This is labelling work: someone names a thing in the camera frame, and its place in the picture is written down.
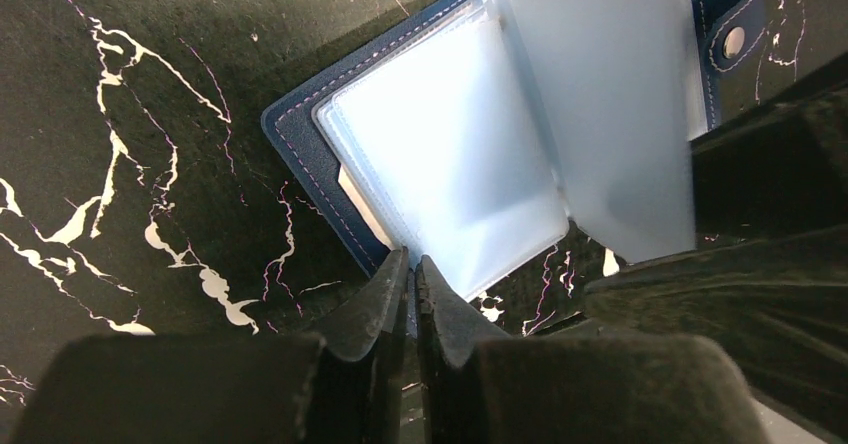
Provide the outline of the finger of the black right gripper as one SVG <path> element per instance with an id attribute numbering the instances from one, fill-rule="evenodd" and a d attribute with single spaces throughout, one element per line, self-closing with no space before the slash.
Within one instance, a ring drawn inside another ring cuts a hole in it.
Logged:
<path id="1" fill-rule="evenodd" d="M 847 57 L 691 145 L 699 247 L 847 225 Z"/>
<path id="2" fill-rule="evenodd" d="M 847 431 L 847 229 L 632 266 L 584 291 L 586 314 L 718 343 L 755 394 L 817 435 Z"/>

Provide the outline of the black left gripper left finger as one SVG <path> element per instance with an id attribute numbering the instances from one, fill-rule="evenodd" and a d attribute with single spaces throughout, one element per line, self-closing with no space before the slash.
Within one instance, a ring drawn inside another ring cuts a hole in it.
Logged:
<path id="1" fill-rule="evenodd" d="M 288 335 L 92 337 L 53 361 L 15 443 L 394 443 L 408 252 Z"/>

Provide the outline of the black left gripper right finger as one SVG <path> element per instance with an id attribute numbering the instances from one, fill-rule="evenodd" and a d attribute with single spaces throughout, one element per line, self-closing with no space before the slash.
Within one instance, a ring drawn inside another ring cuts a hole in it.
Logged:
<path id="1" fill-rule="evenodd" d="M 429 443 L 764 443 L 739 368 L 715 342 L 632 331 L 518 338 L 415 270 Z"/>

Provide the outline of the blue card holder wallet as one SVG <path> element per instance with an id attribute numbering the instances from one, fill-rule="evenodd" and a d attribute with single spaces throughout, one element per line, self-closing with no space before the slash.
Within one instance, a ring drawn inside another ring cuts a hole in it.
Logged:
<path id="1" fill-rule="evenodd" d="M 689 143 L 764 31 L 764 0 L 438 0 L 261 126 L 366 273 L 404 248 L 468 300 L 571 227 L 692 250 Z"/>

